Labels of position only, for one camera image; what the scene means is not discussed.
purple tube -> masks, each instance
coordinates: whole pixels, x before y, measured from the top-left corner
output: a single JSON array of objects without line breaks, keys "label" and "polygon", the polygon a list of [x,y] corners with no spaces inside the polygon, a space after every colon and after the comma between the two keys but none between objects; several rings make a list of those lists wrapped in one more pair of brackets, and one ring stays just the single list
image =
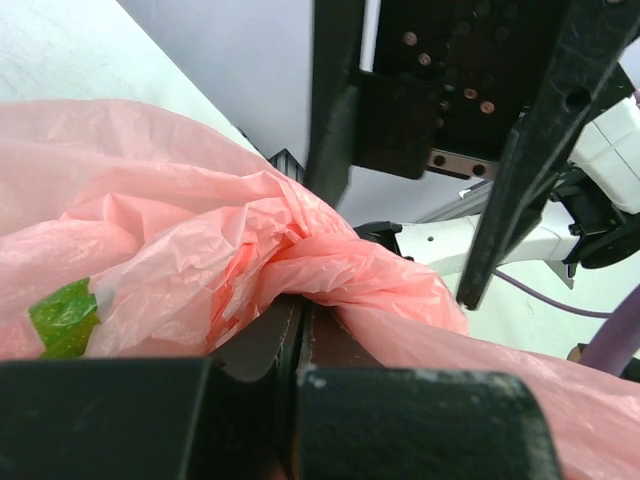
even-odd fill
[{"label": "purple tube", "polygon": [[580,363],[617,377],[640,349],[640,285],[616,308],[582,354]]}]

green object in bag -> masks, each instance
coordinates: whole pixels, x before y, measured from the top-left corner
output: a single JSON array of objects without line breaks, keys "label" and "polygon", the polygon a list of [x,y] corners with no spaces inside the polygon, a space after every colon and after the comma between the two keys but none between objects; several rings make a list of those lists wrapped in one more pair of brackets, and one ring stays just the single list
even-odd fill
[{"label": "green object in bag", "polygon": [[40,358],[75,358],[84,353],[93,328],[100,323],[89,279],[71,283],[29,309],[29,317],[46,350]]}]

plastic bag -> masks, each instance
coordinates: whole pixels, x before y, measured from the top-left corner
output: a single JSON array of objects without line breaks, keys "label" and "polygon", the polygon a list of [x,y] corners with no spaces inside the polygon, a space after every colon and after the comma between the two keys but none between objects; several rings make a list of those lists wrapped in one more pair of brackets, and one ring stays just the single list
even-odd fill
[{"label": "plastic bag", "polygon": [[523,378],[567,478],[640,478],[640,386],[466,337],[436,274],[217,132],[122,101],[7,105],[0,126],[0,358],[202,354],[302,293],[385,365]]}]

screw hole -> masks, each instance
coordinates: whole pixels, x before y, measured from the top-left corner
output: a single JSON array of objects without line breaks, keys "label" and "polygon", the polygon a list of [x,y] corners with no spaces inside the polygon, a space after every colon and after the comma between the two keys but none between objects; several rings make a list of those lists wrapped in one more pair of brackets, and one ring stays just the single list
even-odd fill
[{"label": "screw hole", "polygon": [[475,167],[473,167],[473,174],[476,177],[481,177],[486,171],[487,169],[484,167],[484,165],[476,165]]},{"label": "screw hole", "polygon": [[564,100],[565,106],[571,111],[581,111],[591,104],[591,93],[584,87],[571,91]]}]

thin purple wire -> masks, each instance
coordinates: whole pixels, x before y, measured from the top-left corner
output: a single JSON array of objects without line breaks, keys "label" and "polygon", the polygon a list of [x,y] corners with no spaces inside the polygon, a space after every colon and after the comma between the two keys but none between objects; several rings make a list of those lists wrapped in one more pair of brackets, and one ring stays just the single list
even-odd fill
[{"label": "thin purple wire", "polygon": [[514,287],[519,288],[520,290],[522,290],[525,293],[528,293],[532,297],[537,298],[538,300],[540,300],[540,301],[542,301],[544,303],[547,303],[547,304],[551,305],[552,307],[556,307],[556,308],[559,308],[560,310],[564,310],[565,312],[573,313],[574,315],[581,315],[583,317],[591,317],[591,318],[609,318],[611,316],[611,313],[594,312],[592,310],[583,310],[581,308],[572,307],[570,305],[565,305],[564,303],[560,303],[557,300],[549,298],[546,295],[543,295],[540,292],[534,290],[533,288],[528,287],[524,283],[521,283],[518,280],[516,280],[515,278],[510,277],[506,273],[503,273],[503,272],[501,272],[499,270],[494,270],[493,273],[495,274],[496,277],[501,278],[505,282],[510,283]]},{"label": "thin purple wire", "polygon": [[602,324],[580,363],[619,377],[640,349],[640,285]]}]

